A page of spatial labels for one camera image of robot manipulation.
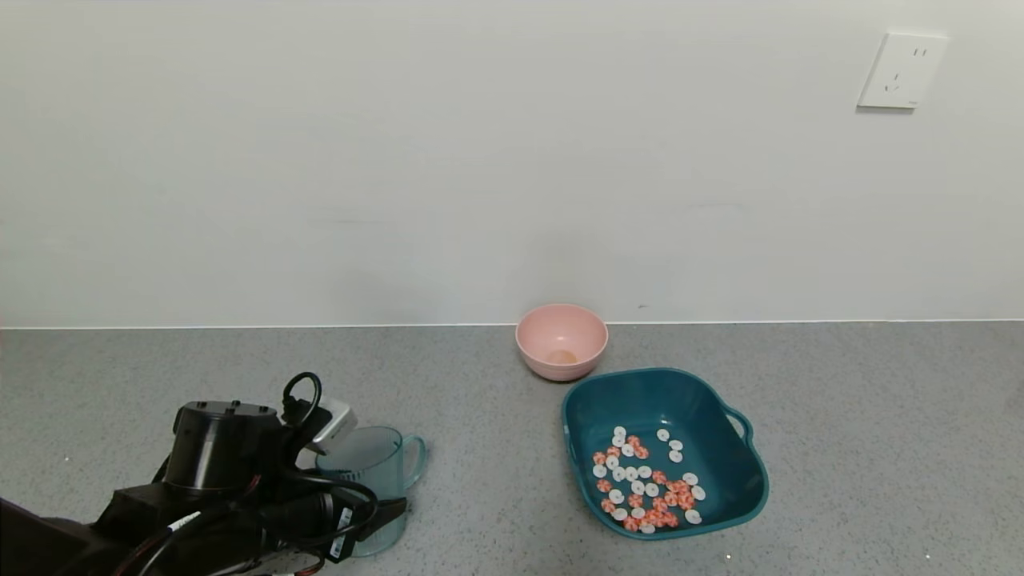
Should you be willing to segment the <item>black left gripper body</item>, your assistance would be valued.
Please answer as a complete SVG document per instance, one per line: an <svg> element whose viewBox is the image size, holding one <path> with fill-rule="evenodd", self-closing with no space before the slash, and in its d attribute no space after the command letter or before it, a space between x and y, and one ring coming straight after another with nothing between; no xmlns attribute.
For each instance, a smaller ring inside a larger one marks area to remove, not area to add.
<svg viewBox="0 0 1024 576"><path fill-rule="evenodd" d="M332 548L362 527L366 513L368 488L319 487L260 506L260 524L282 550L340 562L343 553Z"/></svg>

